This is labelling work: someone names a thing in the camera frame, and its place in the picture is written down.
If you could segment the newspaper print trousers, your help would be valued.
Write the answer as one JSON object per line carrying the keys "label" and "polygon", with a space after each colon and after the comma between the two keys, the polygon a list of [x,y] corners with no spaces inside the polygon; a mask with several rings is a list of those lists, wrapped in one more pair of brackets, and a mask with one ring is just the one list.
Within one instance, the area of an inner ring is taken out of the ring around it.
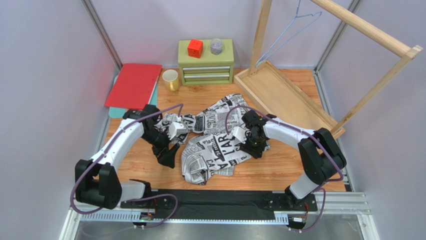
{"label": "newspaper print trousers", "polygon": [[231,135],[235,127],[246,135],[250,133],[242,120],[248,112],[247,105],[242,94],[233,93],[197,115],[166,113],[155,124],[154,127],[165,134],[173,123],[180,124],[171,142],[185,144],[180,159],[186,182],[205,185],[213,175],[231,176],[236,165],[252,158]]}

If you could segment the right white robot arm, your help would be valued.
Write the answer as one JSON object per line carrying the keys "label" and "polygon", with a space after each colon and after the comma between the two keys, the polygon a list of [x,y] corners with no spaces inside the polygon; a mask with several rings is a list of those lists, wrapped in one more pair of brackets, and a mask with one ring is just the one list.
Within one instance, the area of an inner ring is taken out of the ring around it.
{"label": "right white robot arm", "polygon": [[299,128],[272,114],[260,116],[255,110],[246,112],[242,121],[249,133],[241,149],[258,159],[266,149],[267,141],[278,140],[296,149],[301,158],[303,174],[285,189],[284,202],[291,207],[302,203],[314,190],[341,175],[347,160],[331,132]]}

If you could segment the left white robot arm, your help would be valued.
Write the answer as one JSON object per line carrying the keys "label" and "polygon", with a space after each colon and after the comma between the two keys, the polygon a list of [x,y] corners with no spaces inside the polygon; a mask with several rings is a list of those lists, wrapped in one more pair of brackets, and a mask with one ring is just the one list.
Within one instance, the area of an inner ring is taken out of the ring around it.
{"label": "left white robot arm", "polygon": [[124,113],[118,129],[108,142],[89,160],[81,159],[75,165],[75,185],[69,199],[74,211],[85,214],[76,207],[75,202],[95,206],[96,209],[90,211],[95,213],[101,209],[112,210],[122,202],[137,203],[154,199],[149,182],[137,179],[120,182],[117,170],[139,139],[152,146],[159,164],[171,169],[175,167],[175,156],[180,145],[169,145],[183,122],[180,115],[172,118],[169,125],[171,130],[165,133],[156,127],[163,119],[163,111],[152,104]]}

